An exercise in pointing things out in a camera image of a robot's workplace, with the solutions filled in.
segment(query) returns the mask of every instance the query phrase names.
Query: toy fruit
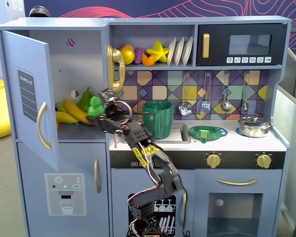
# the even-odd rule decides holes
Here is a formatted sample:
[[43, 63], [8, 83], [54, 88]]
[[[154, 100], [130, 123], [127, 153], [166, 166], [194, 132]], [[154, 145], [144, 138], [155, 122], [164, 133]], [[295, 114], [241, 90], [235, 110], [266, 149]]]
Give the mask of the toy fruit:
[[69, 99], [64, 99], [64, 106], [66, 107], [66, 109], [68, 110], [68, 113], [70, 115], [72, 115], [74, 118], [76, 118], [77, 120], [79, 120], [80, 122], [92, 125], [91, 123], [89, 123], [89, 121], [86, 119], [86, 117], [88, 116], [88, 114], [83, 111], [82, 109], [80, 109], [77, 105], [75, 105], [74, 102], [72, 102]]
[[81, 99], [79, 100], [77, 106], [81, 108], [83, 111], [87, 112], [90, 106], [90, 99], [92, 96], [93, 94], [91, 93], [91, 91], [89, 91], [89, 88], [88, 88], [87, 91], [85, 91], [82, 94]]
[[61, 101], [57, 104], [57, 111], [68, 113], [67, 109], [64, 106], [64, 101]]
[[60, 123], [77, 123], [79, 120], [65, 112], [56, 111], [56, 120]]
[[101, 114], [104, 114], [104, 107], [102, 105], [99, 105], [96, 108], [94, 108], [93, 106], [90, 106], [88, 109], [88, 115], [91, 117], [97, 117]]
[[93, 106], [94, 108], [98, 107], [99, 105], [102, 105], [102, 102], [99, 97], [93, 96], [90, 99], [90, 106]]
[[155, 61], [160, 61], [161, 63], [167, 62], [166, 54], [169, 52], [168, 48], [163, 48], [160, 41], [154, 43], [153, 48], [147, 49], [147, 53], [154, 57]]
[[146, 50], [144, 48], [136, 48], [135, 49], [135, 64], [141, 64], [142, 63], [142, 56], [146, 54]]
[[119, 51], [122, 53], [125, 65], [131, 64], [135, 59], [135, 50], [131, 44], [124, 44]]
[[100, 98], [93, 96], [90, 100], [90, 107], [88, 109], [88, 115], [90, 117], [97, 117], [100, 114], [104, 114], [104, 107]]
[[152, 66], [155, 63], [154, 57], [147, 57], [145, 54], [142, 55], [142, 61], [145, 66]]

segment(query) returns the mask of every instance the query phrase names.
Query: telephone handset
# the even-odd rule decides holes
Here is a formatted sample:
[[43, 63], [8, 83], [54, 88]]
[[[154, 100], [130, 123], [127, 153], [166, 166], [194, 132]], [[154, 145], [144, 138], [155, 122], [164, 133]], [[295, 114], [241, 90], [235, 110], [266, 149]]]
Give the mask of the telephone handset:
[[[114, 71], [114, 63], [118, 63], [118, 73], [119, 73], [119, 80], [114, 80], [115, 71]], [[125, 81], [125, 63], [122, 57], [121, 52], [116, 49], [112, 48], [109, 44], [107, 45], [107, 67], [108, 67], [108, 83], [109, 87], [113, 88], [113, 91], [119, 92]]]

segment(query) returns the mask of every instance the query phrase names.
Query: microwave window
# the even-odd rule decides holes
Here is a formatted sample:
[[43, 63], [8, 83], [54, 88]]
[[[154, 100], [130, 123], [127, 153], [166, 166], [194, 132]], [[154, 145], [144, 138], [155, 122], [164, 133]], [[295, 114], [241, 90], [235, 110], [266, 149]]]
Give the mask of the microwave window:
[[270, 53], [271, 35], [230, 36], [229, 54], [245, 55]]

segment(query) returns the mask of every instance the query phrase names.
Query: colorful tile backsplash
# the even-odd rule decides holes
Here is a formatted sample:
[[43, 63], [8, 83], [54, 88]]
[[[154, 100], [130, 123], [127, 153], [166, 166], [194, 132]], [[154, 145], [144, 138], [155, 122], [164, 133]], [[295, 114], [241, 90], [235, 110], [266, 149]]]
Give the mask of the colorful tile backsplash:
[[[170, 101], [175, 106], [174, 119], [238, 120], [247, 114], [263, 116], [269, 71], [250, 71], [250, 78], [244, 76], [244, 71], [229, 71], [227, 100], [232, 104], [232, 108], [228, 113], [221, 109], [224, 98], [224, 71], [207, 72], [211, 76], [208, 92], [211, 113], [207, 115], [202, 115], [200, 112], [209, 85], [207, 78], [204, 88], [205, 71], [188, 71], [189, 77], [186, 77], [186, 72], [183, 71], [127, 71], [123, 89], [117, 95], [121, 100], [127, 102], [135, 112], [142, 112], [143, 104], [149, 100]], [[250, 80], [246, 92], [249, 105], [247, 113], [241, 110], [243, 80], [245, 80], [245, 88]], [[186, 99], [193, 105], [193, 109], [192, 114], [182, 116], [178, 107], [185, 99], [185, 91], [187, 91]]]

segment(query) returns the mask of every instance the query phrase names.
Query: oven door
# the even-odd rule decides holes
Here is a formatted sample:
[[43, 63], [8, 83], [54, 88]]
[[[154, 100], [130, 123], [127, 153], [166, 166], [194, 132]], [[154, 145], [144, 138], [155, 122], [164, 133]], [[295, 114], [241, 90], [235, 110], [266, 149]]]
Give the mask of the oven door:
[[287, 24], [199, 25], [198, 66], [281, 65]]
[[197, 170], [194, 236], [270, 237], [282, 170]]

